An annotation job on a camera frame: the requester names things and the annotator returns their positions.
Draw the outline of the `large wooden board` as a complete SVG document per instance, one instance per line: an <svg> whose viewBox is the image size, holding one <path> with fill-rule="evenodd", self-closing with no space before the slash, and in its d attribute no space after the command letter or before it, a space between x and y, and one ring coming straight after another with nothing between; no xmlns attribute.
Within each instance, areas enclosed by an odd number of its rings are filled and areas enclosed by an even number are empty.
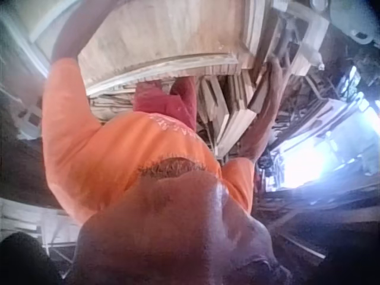
<svg viewBox="0 0 380 285"><path fill-rule="evenodd" d="M87 94L167 75L235 74L257 54L270 0L130 0L79 63Z"/></svg>

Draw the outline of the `white wooden frame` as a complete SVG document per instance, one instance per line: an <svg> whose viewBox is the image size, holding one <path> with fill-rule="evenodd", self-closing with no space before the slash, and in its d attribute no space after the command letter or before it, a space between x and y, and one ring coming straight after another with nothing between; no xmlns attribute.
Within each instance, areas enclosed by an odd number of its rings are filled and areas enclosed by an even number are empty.
<svg viewBox="0 0 380 285"><path fill-rule="evenodd" d="M53 46L78 0L0 0L0 55L8 70L48 76Z"/></svg>

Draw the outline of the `person's right hand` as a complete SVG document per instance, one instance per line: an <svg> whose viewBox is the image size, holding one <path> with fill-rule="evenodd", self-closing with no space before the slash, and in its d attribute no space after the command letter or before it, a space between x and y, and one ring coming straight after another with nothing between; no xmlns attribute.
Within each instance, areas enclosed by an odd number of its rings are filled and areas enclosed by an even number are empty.
<svg viewBox="0 0 380 285"><path fill-rule="evenodd" d="M263 95L265 99L272 96L280 102L292 74L290 65L286 62L285 66L282 67L278 57L271 55L266 67L262 80L258 85L258 94Z"/></svg>

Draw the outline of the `person's legs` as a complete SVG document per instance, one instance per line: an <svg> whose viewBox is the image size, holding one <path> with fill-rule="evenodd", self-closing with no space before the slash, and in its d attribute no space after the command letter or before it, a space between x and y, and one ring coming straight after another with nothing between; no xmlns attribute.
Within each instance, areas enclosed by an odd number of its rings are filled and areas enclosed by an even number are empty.
<svg viewBox="0 0 380 285"><path fill-rule="evenodd" d="M192 130L197 124L197 92L195 77L175 79L169 93L162 89L160 80L138 83L133 111L159 113L177 119Z"/></svg>

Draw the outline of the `pile of wooden planks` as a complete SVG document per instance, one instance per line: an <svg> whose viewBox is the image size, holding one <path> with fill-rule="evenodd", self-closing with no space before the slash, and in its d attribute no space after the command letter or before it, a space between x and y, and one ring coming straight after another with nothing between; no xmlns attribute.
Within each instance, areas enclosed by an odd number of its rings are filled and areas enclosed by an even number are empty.
<svg viewBox="0 0 380 285"><path fill-rule="evenodd" d="M221 159L262 110L268 90L266 77L270 74L264 62L271 54L283 56L296 30L294 18L277 18L269 23L252 69L239 67L232 55L193 56L128 71L99 88L89 89L87 94L96 97L115 86L167 77L199 76L198 113L208 126L214 154Z"/></svg>

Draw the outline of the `grey workshop machine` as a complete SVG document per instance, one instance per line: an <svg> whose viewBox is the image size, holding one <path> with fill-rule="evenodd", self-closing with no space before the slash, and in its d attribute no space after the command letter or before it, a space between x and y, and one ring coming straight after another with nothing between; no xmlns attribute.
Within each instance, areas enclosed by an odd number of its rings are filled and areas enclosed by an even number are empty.
<svg viewBox="0 0 380 285"><path fill-rule="evenodd" d="M309 0L311 7L290 0L271 0L271 6L307 22L306 33L292 63L292 73L305 76L311 66L324 69L319 48L332 24L360 45L380 46L380 12L370 0Z"/></svg>

